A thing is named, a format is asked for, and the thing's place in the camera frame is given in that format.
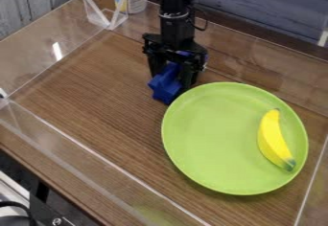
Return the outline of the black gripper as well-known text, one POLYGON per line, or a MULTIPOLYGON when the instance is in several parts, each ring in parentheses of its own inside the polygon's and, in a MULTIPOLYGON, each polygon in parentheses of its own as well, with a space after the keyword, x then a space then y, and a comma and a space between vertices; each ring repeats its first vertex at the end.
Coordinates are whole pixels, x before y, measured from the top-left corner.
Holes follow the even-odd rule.
MULTIPOLYGON (((194 31, 206 30, 194 24, 194 15, 183 17, 162 17, 160 32, 158 34, 144 33, 143 54, 147 56, 148 68, 153 77, 166 66, 166 56, 163 53, 175 51, 191 51, 203 53, 206 49, 194 41, 194 31)), ((183 62, 179 73, 182 89, 187 90, 195 83, 198 73, 203 67, 198 63, 183 62)))

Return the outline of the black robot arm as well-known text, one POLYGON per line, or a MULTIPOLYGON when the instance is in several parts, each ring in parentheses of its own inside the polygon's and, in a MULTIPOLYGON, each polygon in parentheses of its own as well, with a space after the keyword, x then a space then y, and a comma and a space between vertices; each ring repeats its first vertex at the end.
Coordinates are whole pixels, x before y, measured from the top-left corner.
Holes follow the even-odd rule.
POLYGON ((195 83, 203 70, 207 50, 194 41, 194 31, 204 31, 194 23, 194 0, 159 0, 160 32, 144 33, 143 54, 147 55, 151 76, 155 76, 168 62, 180 66, 176 74, 179 91, 195 83))

